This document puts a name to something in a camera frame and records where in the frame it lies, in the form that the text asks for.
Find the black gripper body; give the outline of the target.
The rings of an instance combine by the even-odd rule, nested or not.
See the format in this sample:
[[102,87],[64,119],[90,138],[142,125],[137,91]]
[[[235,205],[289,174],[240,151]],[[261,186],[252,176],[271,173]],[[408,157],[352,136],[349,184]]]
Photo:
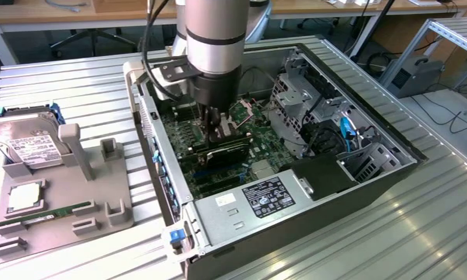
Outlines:
[[217,110],[227,110],[236,100],[241,66],[224,74],[201,73],[195,77],[195,100]]

